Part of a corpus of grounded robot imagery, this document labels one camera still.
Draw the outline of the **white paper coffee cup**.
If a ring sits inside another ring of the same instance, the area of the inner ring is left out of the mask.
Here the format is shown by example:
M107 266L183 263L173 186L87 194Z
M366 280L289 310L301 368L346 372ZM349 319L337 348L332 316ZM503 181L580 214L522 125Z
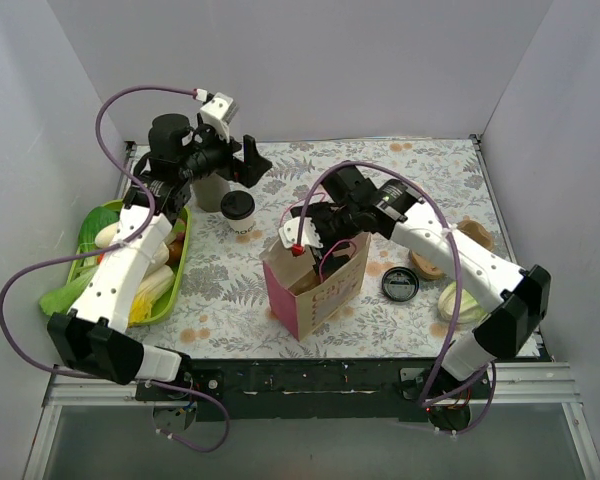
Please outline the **white paper coffee cup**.
M227 218L225 219L227 220L231 230L237 235L246 235L254 228L255 225L254 213L243 220L228 220Z

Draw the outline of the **kraft paper cakes bag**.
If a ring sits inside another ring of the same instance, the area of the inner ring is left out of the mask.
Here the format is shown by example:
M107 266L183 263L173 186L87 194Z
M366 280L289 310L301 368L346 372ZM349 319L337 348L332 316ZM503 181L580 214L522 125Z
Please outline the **kraft paper cakes bag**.
M319 276L321 284L299 296L288 287L311 270L317 273L312 255L294 257L279 240L260 254L270 310L295 339L307 337L360 292L371 236L363 233L353 241L352 259L330 276Z

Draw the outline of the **black plastic cup lid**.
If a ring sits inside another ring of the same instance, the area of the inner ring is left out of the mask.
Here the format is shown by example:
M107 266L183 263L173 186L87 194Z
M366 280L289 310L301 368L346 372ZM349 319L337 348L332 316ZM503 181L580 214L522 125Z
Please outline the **black plastic cup lid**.
M220 211L228 220L243 220L254 213L255 200L246 191L230 191L223 196Z

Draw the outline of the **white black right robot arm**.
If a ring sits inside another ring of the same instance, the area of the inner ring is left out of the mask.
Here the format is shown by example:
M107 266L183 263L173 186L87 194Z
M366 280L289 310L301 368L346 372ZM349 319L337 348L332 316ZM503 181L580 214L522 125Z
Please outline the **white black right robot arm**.
M414 379L423 406L459 395L498 360L514 359L545 318L550 273L540 265L525 269L481 246L446 220L421 187L403 175L389 175L382 186L362 174L366 163L346 161L326 170L314 183L329 201L310 199L293 208L280 229L295 255L328 249L360 233L379 234L424 256L468 292L486 315L460 338L448 332L434 364Z

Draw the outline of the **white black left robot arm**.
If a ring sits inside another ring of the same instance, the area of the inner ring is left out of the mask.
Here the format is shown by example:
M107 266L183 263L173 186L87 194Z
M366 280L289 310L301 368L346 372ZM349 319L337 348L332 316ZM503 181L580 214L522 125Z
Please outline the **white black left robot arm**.
M255 139L223 139L209 122L191 127L181 114L155 118L149 151L133 171L137 183L123 198L114 240L118 249L104 255L92 279L65 313L55 313L47 331L64 365L126 385L157 380L173 400L193 386L180 367L182 354L143 345L127 336L132 303L150 262L191 197L191 184L217 174L247 188L271 168Z

